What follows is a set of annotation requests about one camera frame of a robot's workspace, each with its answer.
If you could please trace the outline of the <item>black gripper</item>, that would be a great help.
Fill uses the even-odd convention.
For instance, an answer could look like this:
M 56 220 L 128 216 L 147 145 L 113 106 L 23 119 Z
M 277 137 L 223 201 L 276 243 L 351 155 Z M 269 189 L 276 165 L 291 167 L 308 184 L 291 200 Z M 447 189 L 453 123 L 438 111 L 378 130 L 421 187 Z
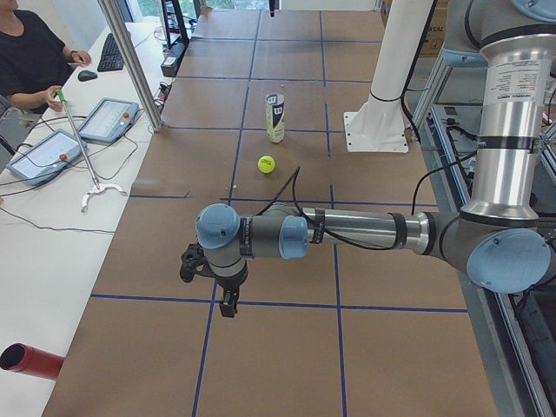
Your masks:
M 222 298 L 219 303 L 222 317 L 234 318 L 237 314 L 237 302 L 240 298 L 243 279 L 241 277 L 220 277 L 216 279 L 216 283 L 222 289 Z

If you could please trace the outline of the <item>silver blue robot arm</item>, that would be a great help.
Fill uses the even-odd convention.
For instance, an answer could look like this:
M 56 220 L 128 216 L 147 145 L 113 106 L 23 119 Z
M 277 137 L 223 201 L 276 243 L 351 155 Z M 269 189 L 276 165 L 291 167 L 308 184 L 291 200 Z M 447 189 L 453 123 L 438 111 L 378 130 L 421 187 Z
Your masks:
M 212 278 L 221 313 L 236 314 L 247 262 L 303 257 L 310 244 L 341 242 L 371 251 L 431 255 L 494 293 L 524 291 L 549 268 L 551 251 L 530 206 L 546 83 L 555 53 L 552 1 L 452 1 L 447 51 L 486 63 L 470 200 L 457 213 L 365 213 L 271 202 L 241 216 L 217 203 L 196 218 L 197 240 L 180 276 Z

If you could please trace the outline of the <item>person right hand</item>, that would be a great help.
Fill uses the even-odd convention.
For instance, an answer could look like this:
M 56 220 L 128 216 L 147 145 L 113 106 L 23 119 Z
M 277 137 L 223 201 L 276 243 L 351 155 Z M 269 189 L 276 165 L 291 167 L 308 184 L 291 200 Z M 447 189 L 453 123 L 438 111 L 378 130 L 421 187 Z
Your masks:
M 63 103 L 60 100 L 58 93 L 62 91 L 62 87 L 59 85 L 53 85 L 48 87 L 44 93 L 44 100 L 45 103 L 48 105 L 50 109 L 53 109 L 55 112 L 62 112 L 63 111 Z

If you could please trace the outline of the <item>person left hand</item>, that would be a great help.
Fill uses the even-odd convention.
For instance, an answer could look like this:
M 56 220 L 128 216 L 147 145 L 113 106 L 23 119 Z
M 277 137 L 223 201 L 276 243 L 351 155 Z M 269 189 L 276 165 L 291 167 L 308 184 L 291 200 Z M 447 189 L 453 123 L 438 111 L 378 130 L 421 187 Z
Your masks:
M 71 57 L 74 63 L 83 67 L 87 67 L 91 63 L 91 56 L 84 50 L 72 50 Z

